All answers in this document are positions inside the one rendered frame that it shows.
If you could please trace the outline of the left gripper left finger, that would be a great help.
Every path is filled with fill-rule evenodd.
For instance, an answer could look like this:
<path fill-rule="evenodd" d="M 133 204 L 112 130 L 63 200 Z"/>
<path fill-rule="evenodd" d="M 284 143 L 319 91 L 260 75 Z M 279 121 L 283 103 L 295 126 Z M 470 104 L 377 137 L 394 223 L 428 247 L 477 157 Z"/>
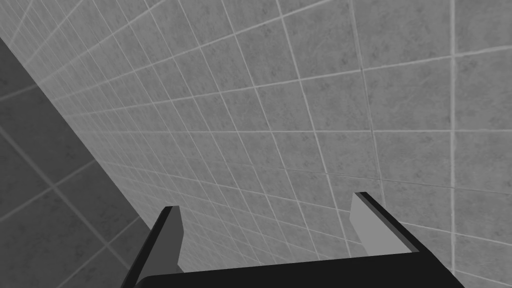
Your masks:
<path fill-rule="evenodd" d="M 178 260 L 183 238 L 180 207 L 164 207 L 120 288 L 172 288 L 171 275 L 181 271 Z"/>

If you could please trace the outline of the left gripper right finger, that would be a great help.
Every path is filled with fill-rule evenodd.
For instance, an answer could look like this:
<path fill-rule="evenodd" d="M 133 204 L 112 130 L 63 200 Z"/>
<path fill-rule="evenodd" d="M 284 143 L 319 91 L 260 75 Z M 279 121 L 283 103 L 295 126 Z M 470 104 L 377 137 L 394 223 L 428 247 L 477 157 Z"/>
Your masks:
<path fill-rule="evenodd" d="M 352 194 L 349 221 L 369 256 L 420 251 L 410 233 L 366 191 Z"/>

